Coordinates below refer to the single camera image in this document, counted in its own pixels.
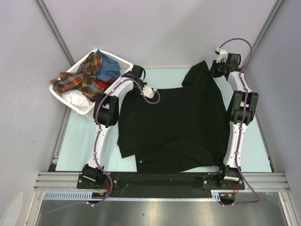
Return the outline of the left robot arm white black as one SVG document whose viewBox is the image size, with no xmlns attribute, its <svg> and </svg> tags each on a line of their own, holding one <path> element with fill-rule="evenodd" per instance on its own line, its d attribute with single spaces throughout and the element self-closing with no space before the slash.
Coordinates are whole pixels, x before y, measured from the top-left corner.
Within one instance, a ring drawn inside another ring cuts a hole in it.
<svg viewBox="0 0 301 226">
<path fill-rule="evenodd" d="M 119 119 L 119 100 L 133 89 L 144 90 L 145 69 L 134 65 L 124 73 L 105 92 L 96 95 L 93 118 L 96 123 L 96 136 L 93 150 L 82 169 L 82 176 L 93 188 L 104 182 L 104 157 L 109 135 Z"/>
</svg>

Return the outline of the white laundry basket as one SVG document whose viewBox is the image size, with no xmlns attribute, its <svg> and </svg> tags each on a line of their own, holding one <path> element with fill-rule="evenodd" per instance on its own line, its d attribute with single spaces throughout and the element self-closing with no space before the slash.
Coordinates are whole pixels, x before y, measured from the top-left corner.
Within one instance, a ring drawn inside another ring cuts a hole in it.
<svg viewBox="0 0 301 226">
<path fill-rule="evenodd" d="M 51 81 L 50 92 L 63 104 L 93 119 L 93 99 L 102 91 L 109 91 L 119 77 L 131 71 L 133 64 L 112 53 L 94 49 L 68 71 Z"/>
</svg>

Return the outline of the red shirt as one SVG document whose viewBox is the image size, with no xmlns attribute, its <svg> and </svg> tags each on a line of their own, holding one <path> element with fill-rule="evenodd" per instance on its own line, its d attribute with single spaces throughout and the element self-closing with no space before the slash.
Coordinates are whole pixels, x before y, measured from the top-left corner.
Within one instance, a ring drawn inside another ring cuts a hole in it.
<svg viewBox="0 0 301 226">
<path fill-rule="evenodd" d="M 110 79 L 108 81 L 102 81 L 102 80 L 96 81 L 97 85 L 101 88 L 102 91 L 107 90 L 114 82 L 115 79 Z"/>
</svg>

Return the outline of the white shirt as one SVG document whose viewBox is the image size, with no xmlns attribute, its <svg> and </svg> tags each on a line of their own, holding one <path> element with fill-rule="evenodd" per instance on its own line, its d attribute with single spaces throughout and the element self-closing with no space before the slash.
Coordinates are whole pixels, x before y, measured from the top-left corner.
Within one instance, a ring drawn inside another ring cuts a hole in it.
<svg viewBox="0 0 301 226">
<path fill-rule="evenodd" d="M 86 111 L 92 102 L 80 90 L 69 90 L 62 94 L 62 98 L 80 111 Z"/>
</svg>

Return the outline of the plaid long sleeve shirt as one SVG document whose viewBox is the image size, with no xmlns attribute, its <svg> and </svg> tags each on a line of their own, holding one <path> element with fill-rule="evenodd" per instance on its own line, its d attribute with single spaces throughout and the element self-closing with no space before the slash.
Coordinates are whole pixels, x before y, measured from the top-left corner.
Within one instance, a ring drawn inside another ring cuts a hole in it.
<svg viewBox="0 0 301 226">
<path fill-rule="evenodd" d="M 103 92 L 97 85 L 96 74 L 101 67 L 100 55 L 92 52 L 79 65 L 76 72 L 61 72 L 59 79 L 51 81 L 54 90 L 64 93 L 69 90 L 80 90 L 88 99 L 93 99 L 98 93 Z"/>
</svg>

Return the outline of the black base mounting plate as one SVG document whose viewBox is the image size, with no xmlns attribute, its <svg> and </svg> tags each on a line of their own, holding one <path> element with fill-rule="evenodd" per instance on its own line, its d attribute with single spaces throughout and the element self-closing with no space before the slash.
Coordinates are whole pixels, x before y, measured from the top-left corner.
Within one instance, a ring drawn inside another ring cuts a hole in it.
<svg viewBox="0 0 301 226">
<path fill-rule="evenodd" d="M 155 199 L 196 199 L 208 198 L 212 190 L 223 193 L 245 190 L 240 179 L 238 182 L 221 181 L 216 172 L 183 172 L 172 174 L 153 174 L 137 172 L 111 172 L 112 185 L 103 174 L 96 181 L 78 177 L 78 189 L 105 192 L 110 188 L 110 198 L 155 198 Z"/>
</svg>

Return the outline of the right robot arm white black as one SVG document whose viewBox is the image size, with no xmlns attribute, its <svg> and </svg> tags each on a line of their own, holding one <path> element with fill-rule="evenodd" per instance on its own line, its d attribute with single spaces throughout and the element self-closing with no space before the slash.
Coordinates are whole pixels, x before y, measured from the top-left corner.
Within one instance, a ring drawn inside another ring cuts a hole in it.
<svg viewBox="0 0 301 226">
<path fill-rule="evenodd" d="M 241 69 L 240 54 L 228 53 L 217 48 L 217 59 L 213 61 L 212 77 L 224 76 L 231 85 L 233 94 L 227 109 L 230 136 L 223 165 L 220 167 L 217 184 L 222 189 L 234 188 L 243 182 L 241 176 L 241 152 L 248 125 L 253 121 L 259 95 L 247 85 L 244 70 Z"/>
</svg>

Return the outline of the blue shirt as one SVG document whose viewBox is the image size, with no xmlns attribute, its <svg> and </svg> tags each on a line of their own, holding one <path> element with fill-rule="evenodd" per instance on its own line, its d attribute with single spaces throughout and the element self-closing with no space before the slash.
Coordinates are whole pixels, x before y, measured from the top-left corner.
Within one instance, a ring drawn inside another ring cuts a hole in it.
<svg viewBox="0 0 301 226">
<path fill-rule="evenodd" d="M 96 53 L 100 55 L 101 59 L 103 60 L 101 67 L 96 74 L 96 78 L 101 81 L 108 81 L 111 79 L 119 78 L 121 70 L 119 63 L 116 60 L 108 57 L 99 49 Z"/>
</svg>

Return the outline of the black long sleeve shirt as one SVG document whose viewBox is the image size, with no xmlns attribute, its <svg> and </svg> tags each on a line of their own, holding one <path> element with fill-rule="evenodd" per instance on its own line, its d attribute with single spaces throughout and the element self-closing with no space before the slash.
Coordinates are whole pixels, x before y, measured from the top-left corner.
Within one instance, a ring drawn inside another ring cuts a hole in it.
<svg viewBox="0 0 301 226">
<path fill-rule="evenodd" d="M 180 88 L 161 89 L 153 99 L 128 92 L 118 128 L 121 156 L 134 156 L 139 173 L 220 166 L 230 134 L 221 91 L 205 61 L 190 68 Z"/>
</svg>

